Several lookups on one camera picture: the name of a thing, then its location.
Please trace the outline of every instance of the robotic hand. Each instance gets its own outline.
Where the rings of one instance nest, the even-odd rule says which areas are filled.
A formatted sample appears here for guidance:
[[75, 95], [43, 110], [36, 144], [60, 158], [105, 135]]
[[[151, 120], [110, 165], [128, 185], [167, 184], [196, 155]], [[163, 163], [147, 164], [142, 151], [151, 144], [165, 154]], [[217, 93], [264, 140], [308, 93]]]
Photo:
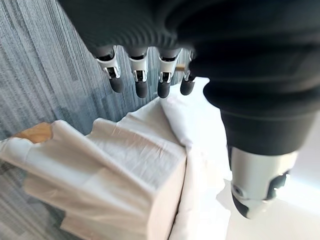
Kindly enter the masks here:
[[[221, 111], [234, 204], [246, 218], [264, 211], [284, 185], [320, 108], [320, 2], [59, 2], [116, 92], [123, 83], [114, 45], [126, 49], [141, 98], [148, 93], [149, 46], [159, 49], [162, 98], [180, 49], [196, 54], [189, 69], [192, 76], [210, 78], [203, 93]], [[188, 94], [194, 77], [186, 71], [181, 92]]]

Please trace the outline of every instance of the white towel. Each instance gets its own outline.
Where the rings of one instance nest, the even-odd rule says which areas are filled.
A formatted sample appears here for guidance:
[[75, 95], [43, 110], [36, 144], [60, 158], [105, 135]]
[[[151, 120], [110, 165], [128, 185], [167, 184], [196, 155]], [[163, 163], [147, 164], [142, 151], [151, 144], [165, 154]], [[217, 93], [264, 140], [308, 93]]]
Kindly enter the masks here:
[[176, 85], [118, 123], [97, 119], [88, 136], [57, 121], [46, 143], [12, 138], [0, 158], [29, 171], [26, 192], [65, 210], [61, 228], [84, 240], [224, 240], [226, 137], [208, 80], [196, 81], [190, 96]]

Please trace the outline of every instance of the white cloth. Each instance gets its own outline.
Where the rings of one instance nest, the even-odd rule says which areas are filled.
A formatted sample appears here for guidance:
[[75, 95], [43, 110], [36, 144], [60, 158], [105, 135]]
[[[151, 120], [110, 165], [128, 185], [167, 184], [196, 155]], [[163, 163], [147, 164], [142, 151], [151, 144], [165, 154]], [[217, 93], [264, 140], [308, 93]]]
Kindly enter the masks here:
[[118, 123], [97, 119], [86, 137], [57, 121], [46, 143], [4, 141], [0, 158], [29, 171], [26, 192], [65, 210], [61, 228], [84, 240], [164, 240], [171, 228], [170, 240], [224, 240], [226, 137], [208, 80], [196, 81], [189, 96], [176, 85]]

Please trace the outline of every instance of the wooden block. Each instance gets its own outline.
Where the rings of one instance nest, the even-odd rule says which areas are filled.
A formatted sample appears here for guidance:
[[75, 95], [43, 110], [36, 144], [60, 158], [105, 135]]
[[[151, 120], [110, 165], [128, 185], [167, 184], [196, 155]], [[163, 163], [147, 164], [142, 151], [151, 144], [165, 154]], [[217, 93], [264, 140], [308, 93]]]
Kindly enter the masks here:
[[51, 124], [47, 122], [39, 123], [15, 134], [13, 137], [28, 139], [34, 144], [43, 143], [52, 138]]

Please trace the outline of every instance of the folded cloth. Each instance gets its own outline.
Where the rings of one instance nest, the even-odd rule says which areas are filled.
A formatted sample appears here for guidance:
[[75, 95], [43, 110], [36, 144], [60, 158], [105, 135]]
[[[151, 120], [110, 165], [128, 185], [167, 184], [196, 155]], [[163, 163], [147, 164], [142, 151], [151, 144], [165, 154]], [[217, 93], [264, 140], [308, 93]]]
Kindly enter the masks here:
[[228, 176], [225, 128], [220, 110], [213, 107], [202, 91], [209, 82], [197, 77], [192, 93], [181, 95], [173, 87], [161, 99], [172, 131], [187, 153], [181, 201], [170, 240], [224, 240], [230, 211], [217, 200]]
[[169, 237], [185, 175], [183, 147], [104, 119], [88, 136], [64, 121], [52, 133], [44, 143], [4, 143], [0, 158], [32, 174], [27, 193], [83, 220], [84, 239]]
[[[226, 136], [220, 111], [202, 94], [208, 79], [196, 81], [189, 96], [182, 96], [176, 85], [168, 98], [156, 98], [118, 123], [97, 119], [86, 137], [58, 121], [53, 125], [54, 144], [66, 145], [69, 152], [60, 148], [44, 151], [67, 177], [59, 183], [61, 174], [57, 177], [53, 169], [37, 172], [29, 168], [26, 192], [65, 210], [61, 228], [84, 240], [165, 240], [170, 231], [170, 240], [225, 239], [230, 212], [216, 195], [229, 172]], [[85, 143], [75, 141], [79, 137]], [[87, 141], [100, 157], [93, 149], [84, 150]], [[5, 156], [26, 169], [12, 161], [24, 159], [30, 150], [25, 141], [21, 146], [20, 151], [11, 148], [9, 156], [8, 150], [6, 154], [2, 151], [0, 158]], [[72, 160], [74, 152], [78, 154]], [[57, 155], [63, 155], [65, 161], [57, 161]], [[102, 172], [90, 171], [93, 166], [84, 159], [102, 166]], [[33, 167], [43, 161], [38, 159]], [[76, 173], [79, 180], [70, 187], [68, 178], [77, 178]], [[91, 177], [80, 183], [84, 175]]]

